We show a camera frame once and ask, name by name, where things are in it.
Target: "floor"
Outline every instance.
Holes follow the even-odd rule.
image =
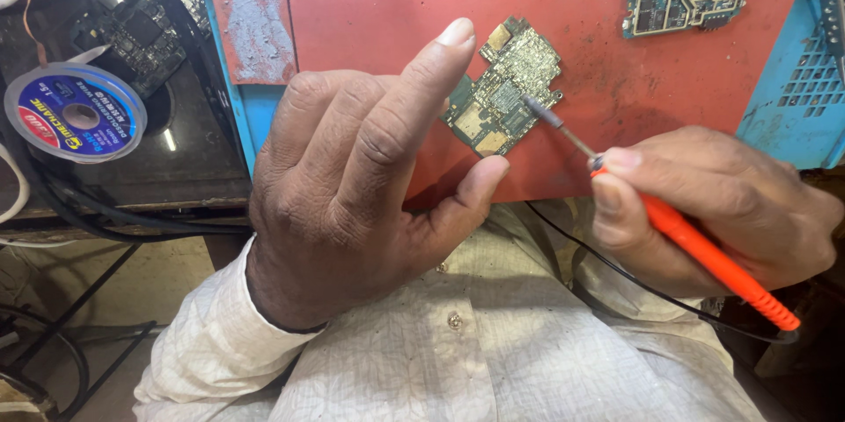
[[[32,311],[56,319],[127,247],[106,240],[45,250],[6,247],[0,251],[0,303],[29,304]],[[185,295],[213,272],[202,238],[144,244],[79,310],[69,327],[132,326],[152,319],[170,323]],[[131,353],[74,422],[135,420],[132,389],[150,362],[152,343],[145,340]],[[83,345],[91,381],[128,345],[126,340]],[[59,407],[73,399],[76,367],[58,343],[39,353],[25,374],[43,384]]]

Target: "knuckle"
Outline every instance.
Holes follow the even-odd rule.
[[[754,186],[739,181],[728,187],[721,195],[721,213],[723,217],[747,218],[753,216],[760,210],[762,197]]]
[[[621,227],[613,222],[606,222],[598,215],[592,223],[592,233],[602,246],[615,253],[627,254],[643,244],[644,236],[634,229]]]
[[[722,135],[711,128],[703,127],[702,125],[686,125],[678,128],[675,133],[696,141],[708,141],[710,139],[714,139],[716,136]]]
[[[793,165],[789,161],[775,160],[775,162],[777,163],[777,166],[781,167],[792,178],[800,178],[801,177],[801,175],[798,174],[798,171],[797,171],[797,168],[795,167],[795,165]]]
[[[385,92],[385,88],[372,75],[348,81],[341,89],[345,102],[355,106],[372,105],[381,100]]]
[[[824,244],[819,246],[818,254],[816,256],[816,273],[824,272],[830,269],[837,259],[837,250],[833,247],[828,239]]]
[[[829,228],[827,230],[832,230],[838,226],[839,223],[842,222],[842,218],[845,217],[845,205],[843,205],[842,201],[833,194],[829,194],[828,192],[817,188],[810,188],[810,190],[814,190],[814,194],[818,196],[816,199],[817,204],[815,206],[815,211],[818,211],[817,215],[820,217],[826,217],[824,222]]]
[[[438,77],[437,63],[428,58],[417,58],[411,61],[405,72],[417,84],[432,84],[437,81]]]
[[[330,92],[329,82],[322,73],[300,72],[290,79],[285,89],[285,97],[290,106],[306,109],[325,98]]]
[[[718,168],[720,171],[740,175],[752,168],[745,151],[738,146],[737,142],[719,141],[711,144],[712,152],[718,157]]]
[[[370,161],[389,166],[405,157],[407,149],[402,137],[406,134],[407,127],[398,118],[388,120],[374,117],[362,125],[356,147]]]

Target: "forearm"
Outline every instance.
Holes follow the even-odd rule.
[[[150,366],[135,388],[143,406],[226,403],[273,381],[317,333],[290,334],[270,325],[250,298],[246,255],[250,241],[227,268],[183,301],[173,323],[155,341]]]

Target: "fingernail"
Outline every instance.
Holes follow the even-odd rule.
[[[604,153],[603,163],[611,168],[634,169],[642,163],[642,155],[629,148],[611,148]]]
[[[619,189],[601,179],[593,179],[592,192],[596,200],[596,212],[604,215],[613,215],[622,206],[622,199],[619,196]]]
[[[472,21],[467,18],[458,18],[452,21],[452,24],[435,40],[444,46],[459,46],[467,42],[473,34],[475,34],[475,29],[472,27]]]

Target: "chip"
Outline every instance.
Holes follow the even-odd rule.
[[[162,35],[162,28],[140,11],[135,11],[135,14],[124,23],[124,27],[126,32],[135,38],[142,48],[147,48],[156,38]]]

